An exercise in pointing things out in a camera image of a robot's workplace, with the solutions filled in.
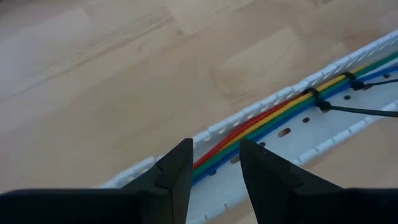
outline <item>blue cable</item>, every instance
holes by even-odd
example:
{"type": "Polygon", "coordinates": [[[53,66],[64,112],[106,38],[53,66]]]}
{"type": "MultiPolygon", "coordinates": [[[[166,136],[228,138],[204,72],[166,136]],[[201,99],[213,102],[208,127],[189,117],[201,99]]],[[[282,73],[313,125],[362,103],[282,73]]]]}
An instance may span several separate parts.
{"type": "MultiPolygon", "coordinates": [[[[373,78],[377,78],[380,76],[383,76],[387,73],[392,73],[392,72],[396,72],[398,71],[398,67],[389,67],[389,68],[385,68],[382,69],[378,72],[372,73],[370,75],[361,77],[358,79],[358,81],[361,82],[366,82],[369,80],[372,80],[373,78]]],[[[341,93],[342,91],[345,91],[347,89],[350,89],[350,83],[347,83],[341,87],[339,87],[338,89],[335,89],[334,91],[330,92],[329,94],[325,95],[323,98],[327,99],[330,98],[332,96],[335,96],[339,93],[341,93]]],[[[287,123],[288,121],[290,121],[292,118],[298,116],[300,113],[303,113],[304,111],[310,109],[311,107],[315,106],[314,102],[309,103],[306,106],[303,106],[302,108],[300,108],[299,110],[297,110],[296,112],[292,113],[290,116],[287,116],[286,118],[284,118],[283,120],[279,121],[278,123],[276,123],[275,125],[273,125],[273,127],[267,129],[266,131],[264,131],[263,133],[260,133],[259,135],[257,135],[256,137],[254,137],[252,140],[253,141],[259,141],[260,139],[262,139],[265,135],[275,131],[277,128],[281,127],[282,125],[284,125],[285,123],[287,123]]],[[[224,163],[228,162],[230,159],[232,159],[233,157],[237,156],[239,154],[239,148],[235,149],[234,151],[230,152],[227,156],[225,156],[224,158],[220,159],[217,163],[213,164],[212,166],[210,166],[209,168],[207,168],[207,170],[205,170],[204,172],[202,172],[200,175],[196,176],[193,180],[193,185],[197,184],[199,181],[203,180],[205,177],[207,177],[208,175],[213,174],[218,168],[220,168],[224,163]]]]}

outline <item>green cable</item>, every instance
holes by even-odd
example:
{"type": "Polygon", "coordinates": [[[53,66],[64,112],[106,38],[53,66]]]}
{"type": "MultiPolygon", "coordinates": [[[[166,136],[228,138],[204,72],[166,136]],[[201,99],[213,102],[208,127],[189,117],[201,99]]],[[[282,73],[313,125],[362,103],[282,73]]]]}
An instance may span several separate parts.
{"type": "MultiPolygon", "coordinates": [[[[366,73],[368,73],[368,72],[370,72],[370,71],[372,71],[372,70],[374,70],[376,68],[379,68],[380,66],[390,62],[391,60],[394,60],[397,57],[398,57],[398,52],[395,52],[395,53],[391,54],[390,56],[388,56],[386,58],[380,59],[377,62],[374,62],[374,63],[368,65],[367,67],[364,67],[364,68],[360,69],[358,72],[354,73],[354,75],[356,77],[360,77],[360,76],[362,76],[362,75],[364,75],[364,74],[366,74],[366,73]]],[[[321,97],[329,94],[330,92],[340,88],[341,86],[343,86],[343,85],[345,85],[347,83],[349,83],[349,80],[348,79],[344,79],[344,80],[334,84],[333,86],[327,88],[326,90],[323,90],[321,92],[321,97]]],[[[305,100],[305,101],[293,106],[291,109],[289,109],[286,112],[282,113],[278,117],[272,119],[268,123],[266,123],[263,126],[261,126],[260,128],[258,128],[257,130],[253,131],[252,133],[249,133],[247,136],[245,136],[245,138],[251,139],[251,138],[256,137],[257,135],[263,133],[267,129],[273,127],[273,125],[275,125],[279,121],[281,121],[284,118],[290,116],[292,113],[296,112],[297,110],[300,110],[304,106],[307,106],[307,105],[309,105],[310,103],[313,103],[313,102],[314,102],[314,99],[313,98],[309,98],[309,99],[307,99],[307,100],[305,100]]],[[[202,172],[207,170],[213,164],[217,163],[220,159],[222,159],[225,156],[227,156],[229,153],[231,153],[234,150],[236,150],[238,147],[239,147],[239,141],[237,141],[236,143],[230,145],[229,147],[224,149],[221,153],[219,153],[219,154],[215,155],[214,157],[210,158],[209,160],[207,160],[204,164],[202,164],[200,167],[196,168],[193,171],[193,178],[195,178],[196,176],[200,175],[202,172]]]]}

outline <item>yellow cable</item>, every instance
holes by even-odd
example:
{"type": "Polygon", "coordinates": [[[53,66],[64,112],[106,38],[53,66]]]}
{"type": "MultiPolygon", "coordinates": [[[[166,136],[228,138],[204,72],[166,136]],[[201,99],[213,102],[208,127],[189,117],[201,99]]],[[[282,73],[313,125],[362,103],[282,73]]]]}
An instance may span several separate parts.
{"type": "MultiPolygon", "coordinates": [[[[362,68],[363,67],[357,68],[356,70],[351,71],[351,73],[356,73],[357,71],[361,70],[362,68]]],[[[334,79],[332,79],[332,80],[320,85],[317,88],[317,90],[318,91],[326,90],[327,88],[329,88],[332,85],[342,81],[343,79],[345,79],[345,76],[344,75],[339,75],[336,78],[334,78],[334,79]]],[[[246,130],[244,130],[241,134],[236,136],[234,139],[230,140],[230,142],[225,144],[225,146],[223,146],[218,153],[220,153],[222,150],[226,149],[230,145],[234,144],[235,142],[239,141],[241,138],[245,137],[247,134],[251,133],[252,131],[256,130],[257,128],[260,128],[261,126],[263,126],[264,124],[268,123],[272,119],[278,117],[282,113],[285,113],[287,110],[291,109],[295,105],[297,105],[297,104],[309,99],[311,96],[312,96],[312,93],[307,93],[307,94],[305,94],[303,96],[298,97],[295,100],[292,100],[291,102],[289,102],[288,104],[283,106],[281,109],[279,109],[279,110],[273,112],[272,114],[270,114],[269,116],[263,118],[262,120],[260,120],[256,124],[252,125],[250,128],[247,128],[246,130]]]]}

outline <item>white cable tray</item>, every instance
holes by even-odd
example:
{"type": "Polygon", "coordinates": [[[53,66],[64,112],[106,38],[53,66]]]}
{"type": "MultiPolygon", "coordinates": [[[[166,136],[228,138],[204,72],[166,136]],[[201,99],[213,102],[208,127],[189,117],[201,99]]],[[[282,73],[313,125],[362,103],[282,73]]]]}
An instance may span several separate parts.
{"type": "MultiPolygon", "coordinates": [[[[396,51],[398,51],[398,31],[394,31],[331,63],[298,84],[286,87],[229,118],[210,126],[206,131],[193,137],[194,161],[206,154],[236,126],[257,114],[294,97],[308,87],[318,86],[319,83],[329,80],[341,72],[369,64],[396,51]]],[[[378,68],[378,70],[397,62],[398,60],[395,59],[378,68]]],[[[380,77],[373,81],[384,80],[384,77],[380,77]]],[[[380,88],[375,86],[368,90],[353,91],[350,89],[331,97],[328,101],[338,106],[395,111],[398,110],[397,90],[398,83],[390,83],[380,88]],[[350,96],[350,99],[346,100],[344,96],[350,96]]],[[[301,165],[348,139],[378,119],[380,119],[378,116],[366,116],[341,111],[323,113],[313,107],[291,119],[258,142],[264,142],[268,150],[288,159],[294,164],[301,165]],[[304,118],[308,118],[308,122],[304,123],[304,118]],[[287,128],[290,129],[290,133],[282,138],[278,137],[277,133],[287,128]]],[[[152,167],[155,161],[157,159],[154,157],[147,158],[122,171],[101,187],[120,188],[152,167]]],[[[234,164],[227,162],[217,169],[215,175],[204,178],[192,188],[187,223],[205,223],[207,220],[224,213],[225,208],[233,207],[246,200],[247,197],[248,194],[244,185],[240,162],[234,164]]]]}

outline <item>red cable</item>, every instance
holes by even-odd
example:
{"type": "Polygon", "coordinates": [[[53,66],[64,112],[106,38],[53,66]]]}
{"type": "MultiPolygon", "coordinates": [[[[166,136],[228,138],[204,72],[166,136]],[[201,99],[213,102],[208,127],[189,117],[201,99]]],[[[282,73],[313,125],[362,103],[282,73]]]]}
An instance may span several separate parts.
{"type": "Polygon", "coordinates": [[[257,122],[259,122],[260,120],[266,118],[273,112],[281,109],[283,106],[285,106],[286,104],[288,104],[289,102],[291,102],[292,100],[294,100],[296,98],[297,97],[287,100],[287,101],[257,115],[256,117],[246,121],[245,123],[243,123],[242,125],[237,127],[235,130],[233,130],[231,133],[229,133],[223,140],[221,140],[215,147],[213,147],[204,156],[202,156],[199,160],[197,160],[196,163],[194,163],[193,168],[196,169],[199,166],[201,166],[202,164],[204,164],[208,159],[210,159],[215,154],[217,154],[217,152],[219,152],[223,146],[225,146],[227,143],[229,143],[231,140],[233,140],[236,136],[241,134],[244,130],[246,130],[247,128],[250,128],[252,125],[254,125],[257,122]]]}

